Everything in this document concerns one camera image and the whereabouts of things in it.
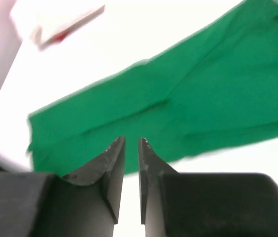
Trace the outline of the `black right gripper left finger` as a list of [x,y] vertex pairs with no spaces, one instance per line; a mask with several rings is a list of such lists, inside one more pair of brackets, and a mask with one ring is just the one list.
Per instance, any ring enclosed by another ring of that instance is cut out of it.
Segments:
[[118,223],[124,137],[78,169],[0,171],[0,237],[110,237]]

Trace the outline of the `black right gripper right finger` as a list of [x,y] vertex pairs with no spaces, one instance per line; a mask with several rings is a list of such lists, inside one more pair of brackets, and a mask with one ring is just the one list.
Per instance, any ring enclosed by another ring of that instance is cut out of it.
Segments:
[[179,173],[138,144],[148,237],[278,237],[278,185],[262,173]]

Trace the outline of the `green t shirt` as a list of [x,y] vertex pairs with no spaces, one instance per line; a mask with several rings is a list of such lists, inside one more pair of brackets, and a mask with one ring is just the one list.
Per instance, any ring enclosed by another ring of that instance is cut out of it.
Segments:
[[165,161],[278,137],[278,3],[245,0],[153,59],[29,116],[35,171],[65,175],[126,138]]

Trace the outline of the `red t shirt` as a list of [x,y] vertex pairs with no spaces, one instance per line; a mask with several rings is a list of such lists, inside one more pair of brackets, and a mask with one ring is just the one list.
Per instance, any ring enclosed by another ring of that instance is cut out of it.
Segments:
[[61,42],[66,38],[66,33],[57,34],[53,37],[53,42]]

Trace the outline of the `white t shirt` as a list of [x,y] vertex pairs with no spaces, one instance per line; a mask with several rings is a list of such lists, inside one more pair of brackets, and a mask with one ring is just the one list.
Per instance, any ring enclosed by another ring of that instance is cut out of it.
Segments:
[[53,37],[66,33],[67,36],[88,24],[105,10],[103,3],[87,4],[81,6],[64,6],[38,14],[38,24],[31,33],[32,42],[40,50],[44,50],[52,44]]

